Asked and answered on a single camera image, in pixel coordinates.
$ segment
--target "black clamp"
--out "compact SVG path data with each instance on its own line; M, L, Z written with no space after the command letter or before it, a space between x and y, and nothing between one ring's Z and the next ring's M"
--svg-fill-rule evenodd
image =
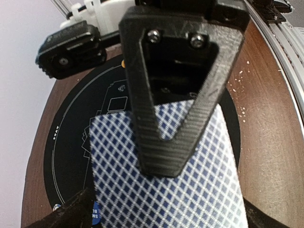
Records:
M81 21L47 37L36 64L49 76L63 79L106 61L98 28Z
M187 6L188 1L178 2ZM136 6L129 8L119 25L139 164L146 175L181 173L219 102L244 40L249 14L243 1L200 5L209 6L201 9L208 12L206 17L189 13L186 7ZM154 105L161 103L158 97L167 96L160 95L164 87L181 97L197 94L169 141L160 137L154 111Z
M285 22L282 13L292 12L289 2L278 2L274 0L248 0L266 24Z

